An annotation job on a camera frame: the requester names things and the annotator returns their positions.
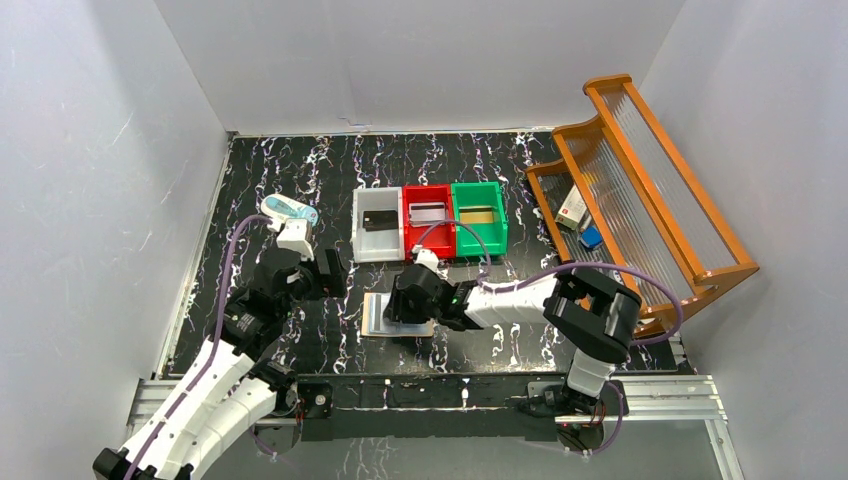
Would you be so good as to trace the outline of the grey cards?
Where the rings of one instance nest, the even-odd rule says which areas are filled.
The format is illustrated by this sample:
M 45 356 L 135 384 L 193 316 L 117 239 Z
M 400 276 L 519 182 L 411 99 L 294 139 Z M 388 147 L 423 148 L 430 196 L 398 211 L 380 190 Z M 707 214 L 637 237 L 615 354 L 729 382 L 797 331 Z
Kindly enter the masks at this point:
M 444 202 L 420 202 L 408 205 L 408 223 L 412 226 L 437 224 L 447 218 Z

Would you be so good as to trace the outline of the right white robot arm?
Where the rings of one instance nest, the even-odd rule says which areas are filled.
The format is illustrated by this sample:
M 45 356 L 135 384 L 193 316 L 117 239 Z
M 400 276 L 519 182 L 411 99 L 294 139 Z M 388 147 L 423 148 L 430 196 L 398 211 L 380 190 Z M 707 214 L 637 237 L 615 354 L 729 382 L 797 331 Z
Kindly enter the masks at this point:
M 452 283 L 422 264 L 398 274 L 370 307 L 368 330 L 388 336 L 429 336 L 435 325 L 454 331 L 501 323 L 547 323 L 575 348 L 565 405 L 590 413 L 603 399 L 615 367 L 626 361 L 642 298 L 592 266 L 567 265 L 536 279 L 502 284 Z

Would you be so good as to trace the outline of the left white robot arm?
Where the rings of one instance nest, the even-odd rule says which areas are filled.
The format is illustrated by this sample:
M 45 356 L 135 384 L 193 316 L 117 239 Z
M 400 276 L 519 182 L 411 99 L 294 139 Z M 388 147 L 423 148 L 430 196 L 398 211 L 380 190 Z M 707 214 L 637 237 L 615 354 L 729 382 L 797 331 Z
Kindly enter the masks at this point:
M 345 293 L 339 253 L 305 260 L 279 249 L 223 307 L 223 324 L 149 420 L 120 448 L 93 462 L 98 479 L 199 479 L 255 423 L 299 404 L 297 375 L 264 353 L 293 307 Z

